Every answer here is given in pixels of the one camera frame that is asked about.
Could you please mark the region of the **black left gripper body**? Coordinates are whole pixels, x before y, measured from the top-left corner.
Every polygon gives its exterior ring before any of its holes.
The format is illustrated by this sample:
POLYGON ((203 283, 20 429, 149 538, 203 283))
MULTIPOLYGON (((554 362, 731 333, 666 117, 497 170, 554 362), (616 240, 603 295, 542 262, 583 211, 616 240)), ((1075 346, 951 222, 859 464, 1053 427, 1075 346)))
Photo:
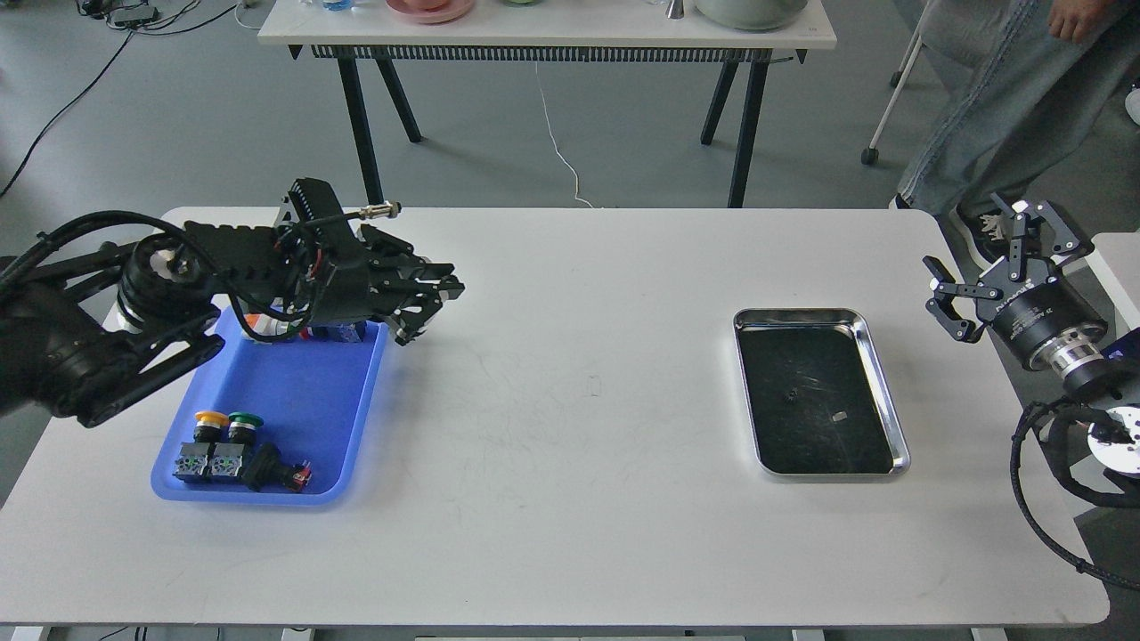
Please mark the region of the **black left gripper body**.
POLYGON ((374 320, 374 292, 382 284, 365 266, 365 248, 355 232, 318 232, 321 266, 318 297, 309 323, 331 325, 374 320))

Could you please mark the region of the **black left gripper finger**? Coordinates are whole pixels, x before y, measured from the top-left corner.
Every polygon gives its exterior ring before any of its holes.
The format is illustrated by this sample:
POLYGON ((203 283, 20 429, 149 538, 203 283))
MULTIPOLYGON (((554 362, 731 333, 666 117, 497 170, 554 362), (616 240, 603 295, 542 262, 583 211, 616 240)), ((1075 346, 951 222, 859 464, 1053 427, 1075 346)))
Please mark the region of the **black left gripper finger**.
POLYGON ((365 266, 378 279, 439 281, 453 275, 453 263, 435 263, 423 255, 415 255, 412 243, 392 234, 363 224, 358 240, 365 248, 365 266))
POLYGON ((453 275, 439 281, 383 279, 374 292, 374 320, 391 328, 396 344, 410 344, 435 313, 465 289, 453 275))

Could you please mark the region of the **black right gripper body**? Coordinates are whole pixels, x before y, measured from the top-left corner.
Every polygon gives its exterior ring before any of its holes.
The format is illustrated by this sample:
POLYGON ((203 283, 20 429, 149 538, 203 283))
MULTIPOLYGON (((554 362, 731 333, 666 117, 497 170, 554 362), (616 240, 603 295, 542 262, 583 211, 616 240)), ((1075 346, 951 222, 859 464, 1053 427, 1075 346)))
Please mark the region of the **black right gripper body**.
POLYGON ((1062 276, 1042 271, 1013 281, 1005 267, 992 267, 976 285, 995 289, 997 297, 974 301, 980 324, 974 335, 993 328, 1023 370, 1074 373, 1104 358, 1096 344, 1106 336, 1107 320, 1062 276))

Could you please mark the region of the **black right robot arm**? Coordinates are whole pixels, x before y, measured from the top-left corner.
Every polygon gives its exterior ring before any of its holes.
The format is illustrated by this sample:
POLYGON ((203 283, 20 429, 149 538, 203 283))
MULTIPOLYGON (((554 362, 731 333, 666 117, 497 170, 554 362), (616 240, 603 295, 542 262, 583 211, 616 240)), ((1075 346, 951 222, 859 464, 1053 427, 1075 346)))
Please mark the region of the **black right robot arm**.
POLYGON ((1094 242, 1062 208, 1040 200, 1009 204, 994 195, 1010 232, 1008 251, 970 283, 956 283, 933 255, 928 313, 958 342, 976 344, 986 328, 1023 370, 1052 370, 1062 397, 1031 401, 1011 438, 1015 503, 1031 530, 1076 573, 1135 591, 1135 581, 1074 555, 1031 516, 1021 490, 1021 446, 1039 443, 1064 490, 1096 508, 1137 508, 1137 359, 1104 354, 1107 320, 1065 279, 1066 263, 1086 258, 1094 242))

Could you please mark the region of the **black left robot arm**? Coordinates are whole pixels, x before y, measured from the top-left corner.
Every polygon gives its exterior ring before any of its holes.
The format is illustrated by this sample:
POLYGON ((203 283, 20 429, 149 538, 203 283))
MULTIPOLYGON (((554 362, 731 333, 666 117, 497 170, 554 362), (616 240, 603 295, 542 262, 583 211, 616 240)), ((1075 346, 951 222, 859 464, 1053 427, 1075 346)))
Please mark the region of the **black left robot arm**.
POLYGON ((5 255, 1 401, 101 425, 211 360, 215 297, 252 339, 375 320, 408 344, 464 284, 451 263, 370 226, 399 204, 347 211, 329 182, 300 178, 269 226, 168 224, 106 210, 5 255))

